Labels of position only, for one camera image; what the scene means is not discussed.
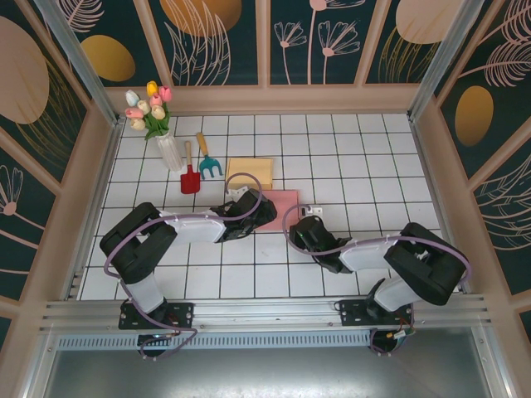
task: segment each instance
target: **gray floor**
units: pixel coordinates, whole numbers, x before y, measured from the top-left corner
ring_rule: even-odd
[[[366,347],[183,351],[163,362],[136,352],[60,352],[46,397],[485,398],[466,330],[422,330],[392,357]]]

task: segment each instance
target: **pink paper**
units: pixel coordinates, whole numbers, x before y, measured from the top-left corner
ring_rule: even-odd
[[[264,196],[275,204],[277,214],[272,222],[261,226],[258,230],[282,231],[282,218],[290,207],[299,203],[299,193],[297,191],[264,191]],[[286,220],[286,228],[294,226],[297,222],[299,222],[299,212],[293,210]]]

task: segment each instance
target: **gold circle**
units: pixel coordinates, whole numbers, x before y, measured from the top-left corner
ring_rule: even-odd
[[[212,18],[217,15],[222,20],[226,31],[233,28],[240,19],[241,0],[160,0],[164,13],[180,31],[193,36],[214,36],[215,32],[212,30],[207,32],[208,18],[203,3],[212,14]],[[197,14],[190,12],[192,7]],[[201,25],[196,23],[194,29],[197,17]]]
[[[438,43],[459,11],[462,0],[401,0],[397,8],[397,30],[414,44]]]
[[[455,133],[466,147],[476,145],[489,130],[494,115],[494,101],[490,92],[473,85],[466,89],[455,112]]]
[[[0,17],[0,114],[15,123],[39,119],[48,103],[46,58],[32,37]]]
[[[124,81],[133,77],[133,56],[119,41],[108,36],[94,35],[82,41],[81,47],[99,77],[111,81]]]

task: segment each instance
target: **vent grille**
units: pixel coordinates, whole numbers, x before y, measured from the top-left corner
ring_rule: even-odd
[[[259,332],[259,333],[203,333],[184,349],[237,348],[294,348],[294,347],[351,347],[368,346],[368,330],[334,332]],[[94,335],[62,336],[58,351],[116,351],[138,350],[139,335],[126,334],[102,337]],[[186,336],[166,342],[150,343],[146,349],[173,348]]]

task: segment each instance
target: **cable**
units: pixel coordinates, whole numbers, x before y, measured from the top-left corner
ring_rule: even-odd
[[[408,241],[408,242],[415,242],[415,243],[422,243],[424,245],[429,245],[429,246],[435,247],[436,249],[443,250],[446,253],[449,253],[449,254],[453,255],[454,257],[456,257],[466,267],[466,273],[461,278],[460,283],[463,284],[472,275],[472,266],[470,265],[470,262],[466,259],[466,257],[464,257],[457,250],[454,250],[451,247],[442,245],[440,243],[434,242],[433,240],[416,238],[416,237],[413,237],[413,236],[401,236],[401,235],[399,235],[399,236],[387,236],[387,237],[383,237],[383,238],[374,238],[374,239],[361,240],[359,242],[355,241],[355,242],[353,242],[351,244],[348,244],[348,245],[345,245],[345,246],[341,246],[341,247],[336,247],[335,249],[325,250],[325,251],[307,251],[307,250],[302,250],[299,247],[297,247],[297,245],[295,243],[293,243],[291,241],[290,234],[289,234],[289,232],[286,229],[286,220],[288,218],[288,215],[293,210],[300,209],[300,208],[304,208],[306,210],[309,210],[309,205],[293,205],[292,207],[290,207],[286,211],[286,213],[284,213],[284,217],[282,217],[282,232],[284,233],[284,237],[286,238],[286,240],[288,241],[290,246],[293,247],[295,250],[297,250],[300,253],[303,253],[305,255],[314,255],[314,256],[331,255],[333,253],[338,253],[339,251],[345,251],[345,250],[348,250],[348,249],[352,249],[353,247],[358,247],[358,246],[363,246],[363,245],[372,245],[372,244],[375,244],[375,243],[388,242],[389,240],[405,240],[405,241]]]
[[[175,327],[175,326],[171,326],[171,325],[167,325],[165,323],[161,323],[161,322],[158,322],[154,319],[152,319],[147,313],[145,313],[143,311],[143,309],[139,306],[139,304],[134,300],[133,298],[133,295],[131,294],[131,292],[129,291],[129,289],[127,289],[127,286],[125,285],[124,281],[121,279],[121,277],[119,276],[119,274],[116,274],[115,272],[112,272],[109,270],[109,267],[110,267],[110,262],[113,260],[113,258],[116,256],[116,254],[125,246],[127,245],[127,243],[129,243],[133,238],[136,237],[137,234],[139,234],[140,232],[146,230],[147,228],[149,228],[150,226],[153,226],[155,224],[158,224],[159,222],[165,222],[165,221],[175,221],[175,220],[178,220],[178,219],[186,219],[186,218],[204,218],[204,219],[208,219],[208,220],[220,220],[220,221],[238,221],[238,220],[241,220],[241,219],[244,219],[246,218],[247,216],[251,215],[252,213],[255,212],[256,209],[258,209],[258,206],[260,205],[261,203],[261,200],[262,200],[262,185],[260,184],[260,181],[258,181],[258,179],[254,176],[252,176],[251,174],[247,173],[247,172],[237,172],[235,174],[232,174],[228,179],[227,181],[225,182],[225,190],[227,192],[227,187],[228,187],[228,183],[230,180],[232,180],[232,178],[234,177],[238,177],[238,176],[245,176],[245,177],[250,177],[251,179],[253,179],[255,182],[256,182],[256,185],[258,186],[258,198],[256,199],[256,204],[247,212],[247,213],[244,213],[240,216],[236,216],[236,217],[222,217],[222,216],[211,216],[211,215],[205,215],[205,214],[200,214],[200,213],[193,213],[193,214],[182,214],[182,215],[174,215],[174,216],[164,216],[164,217],[159,217],[159,218],[156,218],[154,220],[151,220],[151,221],[148,221],[146,222],[145,224],[139,226],[136,230],[134,230],[133,232],[131,232],[130,234],[128,234],[119,244],[117,244],[117,246],[110,252],[109,256],[107,257],[107,260],[105,261],[105,264],[104,264],[104,272],[108,275],[108,276],[112,276],[113,278],[116,278],[119,280],[120,282],[120,285],[122,286],[122,289],[125,291],[125,293],[127,294],[127,297],[129,298],[129,301],[134,305],[134,307],[136,308],[136,310],[139,312],[139,314],[144,317],[148,322],[150,322],[151,324],[153,324],[154,326],[158,326],[160,328],[163,328],[163,329],[167,329],[167,330],[173,330],[174,332],[192,332],[192,335],[190,335],[189,337],[187,337],[181,344],[179,344],[177,347],[175,347],[174,349],[172,350],[167,350],[165,352],[163,352],[162,354],[160,354],[158,357],[154,357],[153,360],[156,361],[157,358],[158,359],[163,359],[164,357],[169,357],[170,355],[173,355],[174,353],[178,352],[182,347],[184,347],[186,344],[188,344],[194,337],[196,337],[197,335],[197,329],[196,328],[179,328],[179,327]],[[164,340],[168,340],[170,339],[171,337],[156,337],[156,338],[151,338],[149,340],[146,340],[141,346],[140,346],[140,354],[142,355],[142,358],[143,359],[146,359],[147,358],[147,355],[144,353],[144,348],[147,344],[151,343],[151,342],[155,342],[155,341],[164,341]]]

